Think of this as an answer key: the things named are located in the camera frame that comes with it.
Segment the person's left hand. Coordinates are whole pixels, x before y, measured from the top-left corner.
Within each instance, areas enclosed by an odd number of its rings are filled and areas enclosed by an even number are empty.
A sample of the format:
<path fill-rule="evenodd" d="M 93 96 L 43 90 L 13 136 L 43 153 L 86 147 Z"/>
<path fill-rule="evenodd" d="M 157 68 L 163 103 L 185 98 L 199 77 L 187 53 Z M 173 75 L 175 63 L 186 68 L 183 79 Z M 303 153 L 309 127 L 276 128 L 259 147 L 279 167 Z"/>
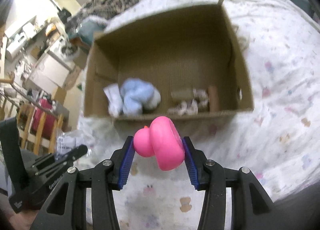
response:
<path fill-rule="evenodd" d="M 6 191 L 1 189 L 1 223 L 6 229 L 30 229 L 35 220 L 38 210 L 23 210 L 15 213 L 12 209 Z"/>

